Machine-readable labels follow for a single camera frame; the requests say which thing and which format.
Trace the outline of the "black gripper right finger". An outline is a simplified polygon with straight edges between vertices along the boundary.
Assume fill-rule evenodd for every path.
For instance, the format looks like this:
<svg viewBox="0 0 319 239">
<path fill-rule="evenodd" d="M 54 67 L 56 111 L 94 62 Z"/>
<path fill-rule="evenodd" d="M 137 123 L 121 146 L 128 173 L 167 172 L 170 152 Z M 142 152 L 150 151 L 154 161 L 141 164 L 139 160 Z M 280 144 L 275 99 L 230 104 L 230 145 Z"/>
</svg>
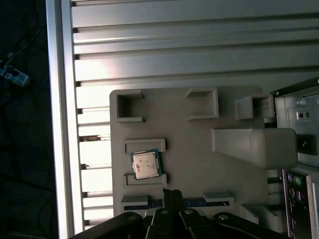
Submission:
<svg viewBox="0 0 319 239">
<path fill-rule="evenodd" d="M 212 220 L 187 208 L 180 190 L 172 191 L 173 208 L 192 239 L 285 239 L 287 236 L 231 213 L 221 212 Z"/>
</svg>

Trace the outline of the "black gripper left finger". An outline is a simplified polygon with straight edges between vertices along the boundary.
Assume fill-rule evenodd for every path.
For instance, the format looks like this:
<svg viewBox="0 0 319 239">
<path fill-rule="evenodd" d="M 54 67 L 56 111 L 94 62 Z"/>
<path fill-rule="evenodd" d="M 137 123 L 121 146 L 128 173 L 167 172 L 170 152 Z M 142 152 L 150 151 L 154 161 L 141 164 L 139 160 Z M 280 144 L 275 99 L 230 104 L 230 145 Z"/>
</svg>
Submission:
<svg viewBox="0 0 319 239">
<path fill-rule="evenodd" d="M 174 221 L 174 191 L 163 189 L 162 207 L 150 208 L 144 215 L 124 212 L 88 230 L 75 239 L 171 239 Z"/>
</svg>

